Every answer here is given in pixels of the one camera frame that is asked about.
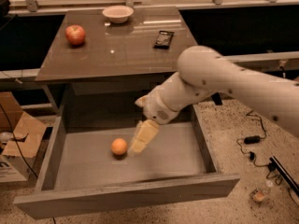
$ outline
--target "speckled floor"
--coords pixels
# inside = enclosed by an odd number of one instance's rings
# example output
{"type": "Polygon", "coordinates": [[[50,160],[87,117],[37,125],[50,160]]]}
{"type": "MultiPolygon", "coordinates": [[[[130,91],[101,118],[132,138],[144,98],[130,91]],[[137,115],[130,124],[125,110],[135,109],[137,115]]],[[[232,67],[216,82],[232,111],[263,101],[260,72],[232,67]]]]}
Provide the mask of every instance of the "speckled floor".
{"type": "MultiPolygon", "coordinates": [[[[57,217],[56,223],[299,223],[299,206],[290,197],[289,186],[285,181],[272,188],[269,199],[264,203],[255,203],[249,196],[264,183],[269,173],[266,167],[255,167],[249,157],[241,153],[235,141],[248,135],[263,135],[260,122],[246,117],[250,109],[235,100],[224,100],[223,106],[203,102],[200,108],[205,122],[204,129],[221,170],[226,174],[239,173],[241,177],[227,198],[57,217]]],[[[256,153],[256,164],[266,164],[271,156],[276,156],[298,182],[299,140],[266,119],[263,119],[263,123],[267,138],[258,145],[244,147],[244,150],[256,153]]],[[[47,141],[44,141],[35,170],[39,170],[46,148],[47,141]]],[[[15,196],[32,193],[35,182],[31,176],[28,182],[0,184],[1,224],[53,223],[52,219],[33,220],[12,204],[15,196]]]]}

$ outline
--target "apple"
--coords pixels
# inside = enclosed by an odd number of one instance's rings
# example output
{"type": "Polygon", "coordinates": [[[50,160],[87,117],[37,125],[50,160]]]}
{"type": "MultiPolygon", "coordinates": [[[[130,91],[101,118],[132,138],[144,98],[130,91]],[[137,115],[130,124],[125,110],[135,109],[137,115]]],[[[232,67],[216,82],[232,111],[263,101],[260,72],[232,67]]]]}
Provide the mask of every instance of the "apple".
{"type": "Polygon", "coordinates": [[[85,41],[85,31],[79,25],[70,25],[65,29],[65,37],[70,44],[78,46],[85,41]]]}

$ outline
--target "drawer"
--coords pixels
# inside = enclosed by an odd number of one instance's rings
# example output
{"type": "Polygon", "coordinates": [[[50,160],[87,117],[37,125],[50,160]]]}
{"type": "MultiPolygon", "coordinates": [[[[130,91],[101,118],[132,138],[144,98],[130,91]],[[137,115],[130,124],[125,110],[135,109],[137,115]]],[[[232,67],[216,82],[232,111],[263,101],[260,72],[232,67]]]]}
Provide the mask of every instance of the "drawer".
{"type": "Polygon", "coordinates": [[[36,190],[14,204],[39,219],[228,196],[239,175],[221,172],[197,105],[161,126],[140,155],[112,155],[111,142],[129,142],[143,119],[134,101],[144,94],[76,93],[68,84],[36,190]]]}

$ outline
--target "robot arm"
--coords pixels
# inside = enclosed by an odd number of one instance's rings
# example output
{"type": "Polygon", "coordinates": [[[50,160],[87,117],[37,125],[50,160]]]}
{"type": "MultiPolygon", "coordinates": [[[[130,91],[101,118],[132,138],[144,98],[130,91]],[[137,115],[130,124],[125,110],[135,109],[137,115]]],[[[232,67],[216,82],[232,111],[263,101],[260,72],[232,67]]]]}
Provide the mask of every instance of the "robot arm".
{"type": "Polygon", "coordinates": [[[245,69],[207,47],[184,50],[178,58],[178,72],[136,104],[148,119],[166,124],[185,106],[215,92],[234,97],[299,137],[298,82],[245,69]]]}

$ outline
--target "bowl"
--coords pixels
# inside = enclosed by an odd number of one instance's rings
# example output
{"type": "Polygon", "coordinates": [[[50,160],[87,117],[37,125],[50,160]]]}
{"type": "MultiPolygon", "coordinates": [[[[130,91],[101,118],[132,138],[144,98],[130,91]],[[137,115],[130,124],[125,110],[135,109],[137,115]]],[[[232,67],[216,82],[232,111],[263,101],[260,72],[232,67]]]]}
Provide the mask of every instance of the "bowl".
{"type": "Polygon", "coordinates": [[[128,6],[111,6],[103,10],[103,15],[113,23],[124,23],[134,13],[134,10],[128,6]]]}

